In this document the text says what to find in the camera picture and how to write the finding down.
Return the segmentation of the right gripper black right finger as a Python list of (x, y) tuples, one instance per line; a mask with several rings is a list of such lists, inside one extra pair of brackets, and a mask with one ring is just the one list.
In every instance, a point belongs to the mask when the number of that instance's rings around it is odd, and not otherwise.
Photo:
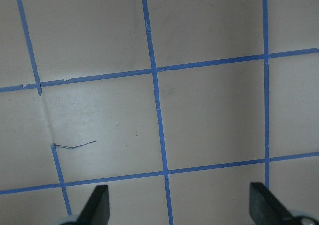
[(299, 220), (261, 182), (251, 182), (249, 214), (255, 225), (298, 225)]

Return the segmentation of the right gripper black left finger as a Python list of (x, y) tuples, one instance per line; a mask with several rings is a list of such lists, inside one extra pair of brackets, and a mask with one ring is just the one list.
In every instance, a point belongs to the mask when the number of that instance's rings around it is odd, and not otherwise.
[(76, 225), (107, 225), (110, 219), (108, 185), (97, 185), (79, 214)]

